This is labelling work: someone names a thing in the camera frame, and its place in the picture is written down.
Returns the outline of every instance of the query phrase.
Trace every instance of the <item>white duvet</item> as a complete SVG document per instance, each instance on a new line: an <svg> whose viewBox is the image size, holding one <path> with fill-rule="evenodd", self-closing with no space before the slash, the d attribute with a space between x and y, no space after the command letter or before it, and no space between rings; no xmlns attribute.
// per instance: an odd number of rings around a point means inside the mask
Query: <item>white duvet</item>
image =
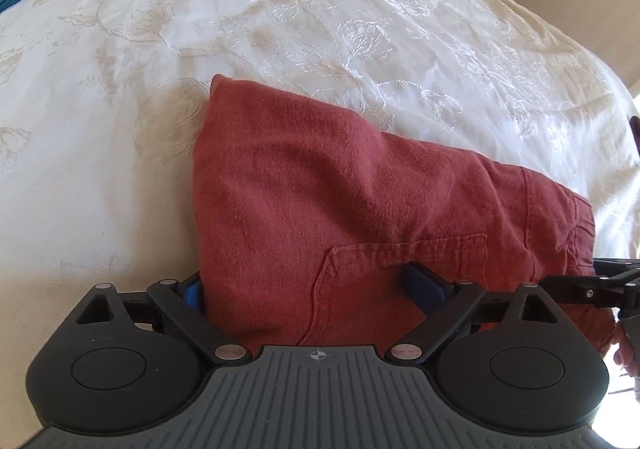
<svg viewBox="0 0 640 449"><path fill-rule="evenodd" d="M91 285L197 269L216 73L543 172L590 199L597 255L639 254L629 93L511 0L24 0L0 14L0 447L38 428L26 368Z"/></svg>

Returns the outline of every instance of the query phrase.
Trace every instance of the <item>hand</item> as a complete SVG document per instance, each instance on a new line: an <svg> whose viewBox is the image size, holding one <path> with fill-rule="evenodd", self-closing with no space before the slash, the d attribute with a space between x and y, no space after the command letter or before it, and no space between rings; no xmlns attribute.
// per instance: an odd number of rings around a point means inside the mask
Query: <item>hand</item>
<svg viewBox="0 0 640 449"><path fill-rule="evenodd" d="M618 351L613 355L613 360L618 366L625 366L630 377L640 377L638 372L638 361L634 359L634 349L631 347L625 329L622 324L616 324L616 332L613 336L613 343L620 344Z"/></svg>

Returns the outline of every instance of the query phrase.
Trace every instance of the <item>gray ribbed grip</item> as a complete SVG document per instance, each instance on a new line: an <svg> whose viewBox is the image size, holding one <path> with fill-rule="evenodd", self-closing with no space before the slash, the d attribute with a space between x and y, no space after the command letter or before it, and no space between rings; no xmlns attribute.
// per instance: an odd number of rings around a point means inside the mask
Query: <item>gray ribbed grip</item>
<svg viewBox="0 0 640 449"><path fill-rule="evenodd" d="M371 347L266 347L217 369L201 395L161 425L117 437L47 428L26 449L606 449L592 430L518 437L449 408L417 368Z"/></svg>

